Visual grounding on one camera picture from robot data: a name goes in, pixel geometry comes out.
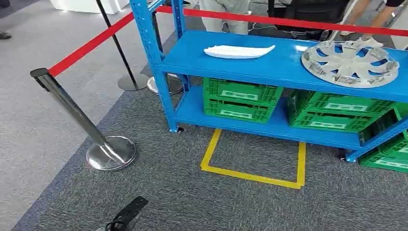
chrome stanchion post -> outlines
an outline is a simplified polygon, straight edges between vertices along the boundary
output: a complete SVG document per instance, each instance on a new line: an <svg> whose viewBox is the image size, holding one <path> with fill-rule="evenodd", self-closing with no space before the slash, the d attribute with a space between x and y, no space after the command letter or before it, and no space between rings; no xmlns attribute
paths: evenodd
<svg viewBox="0 0 408 231"><path fill-rule="evenodd" d="M60 103L91 137L93 144L87 151L87 161L99 170L110 171L129 165L136 157L136 145L126 137L104 137L69 94L46 68L35 69L30 75Z"/></svg>

stanchion base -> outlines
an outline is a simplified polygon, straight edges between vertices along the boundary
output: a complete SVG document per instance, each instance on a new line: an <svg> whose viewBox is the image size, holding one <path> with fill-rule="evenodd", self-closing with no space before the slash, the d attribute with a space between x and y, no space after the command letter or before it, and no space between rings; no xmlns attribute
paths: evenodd
<svg viewBox="0 0 408 231"><path fill-rule="evenodd" d="M136 91L136 90L141 90L147 86L147 81L149 80L149 77L144 75L144 74L137 74L134 76L137 88L132 82L132 79L129 76L125 76L120 78L118 81L117 85L120 89L122 90L128 90L128 91Z"/></svg>
<svg viewBox="0 0 408 231"><path fill-rule="evenodd" d="M170 95L174 95L179 93L183 90L183 83L181 80L174 74L167 74L168 79L168 88ZM151 90L154 94L159 94L159 90L157 89L156 82L154 77L151 77L147 82L147 87Z"/></svg>
<svg viewBox="0 0 408 231"><path fill-rule="evenodd" d="M113 148L115 155L123 160L123 163L109 158L104 150L94 143L87 151L87 161L92 167L102 171L114 171L132 163L137 154L135 143L122 136L110 136L106 137L106 140Z"/></svg>

yellow tape square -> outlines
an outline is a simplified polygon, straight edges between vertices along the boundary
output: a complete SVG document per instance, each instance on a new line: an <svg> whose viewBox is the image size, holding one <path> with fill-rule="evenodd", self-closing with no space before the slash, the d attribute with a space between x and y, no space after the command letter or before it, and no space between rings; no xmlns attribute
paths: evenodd
<svg viewBox="0 0 408 231"><path fill-rule="evenodd" d="M306 144L303 142L299 143L296 182L262 177L243 172L223 169L219 167L209 166L211 157L213 156L214 150L217 146L219 136L221 135L221 131L222 131L221 129L216 129L214 131L213 137L211 138L210 143L208 144L207 151L205 152L203 160L201 161L200 164L201 170L221 175L227 175L231 177L237 177L245 180L254 180L262 183L279 185L293 189L301 189L301 187L305 185Z"/></svg>

crate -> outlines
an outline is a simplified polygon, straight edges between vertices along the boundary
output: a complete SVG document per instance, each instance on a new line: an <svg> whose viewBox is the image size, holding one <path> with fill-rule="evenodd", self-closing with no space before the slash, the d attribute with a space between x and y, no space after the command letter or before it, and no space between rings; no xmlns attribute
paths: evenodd
<svg viewBox="0 0 408 231"><path fill-rule="evenodd" d="M375 121L367 129L359 133L360 141L363 144L365 141L370 140L372 137L378 135L380 132L386 130L391 125L395 124L403 117L408 115L408 104L398 103L391 111L384 114L380 119ZM390 140L379 146L382 153L392 154L395 152L408 154L408 133L403 131Z"/></svg>
<svg viewBox="0 0 408 231"><path fill-rule="evenodd" d="M377 130L374 132L376 132L376 134L380 133L405 116L408 116L408 104L399 103L390 113L387 113L386 116L383 116L382 119L376 122ZM392 154L395 152L408 154L407 130L381 144L379 148L381 152L386 154Z"/></svg>
<svg viewBox="0 0 408 231"><path fill-rule="evenodd" d="M362 166L384 168L408 173L408 154L385 154L374 149L358 159Z"/></svg>
<svg viewBox="0 0 408 231"><path fill-rule="evenodd" d="M256 123L267 123L278 101L269 106L245 104L234 99L226 101L225 97L204 97L204 114L229 119L238 119Z"/></svg>
<svg viewBox="0 0 408 231"><path fill-rule="evenodd" d="M224 97L225 100L258 105L274 104L283 92L283 87L215 78L204 78L203 89L205 98Z"/></svg>
<svg viewBox="0 0 408 231"><path fill-rule="evenodd" d="M373 117L359 115L338 115L302 110L295 97L288 100L288 108L289 124L296 128L359 132L376 120Z"/></svg>
<svg viewBox="0 0 408 231"><path fill-rule="evenodd" d="M395 106L393 101L366 99L362 97L296 90L295 97L303 110L352 116L379 118Z"/></svg>

white wall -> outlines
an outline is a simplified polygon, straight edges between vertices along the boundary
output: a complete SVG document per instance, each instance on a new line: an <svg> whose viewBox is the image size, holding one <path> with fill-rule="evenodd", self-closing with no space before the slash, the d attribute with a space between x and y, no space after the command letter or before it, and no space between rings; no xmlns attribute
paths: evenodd
<svg viewBox="0 0 408 231"><path fill-rule="evenodd" d="M101 0L101 2L109 14L115 14L129 4L129 0ZM51 3L58 10L100 13L95 0L51 0Z"/></svg>

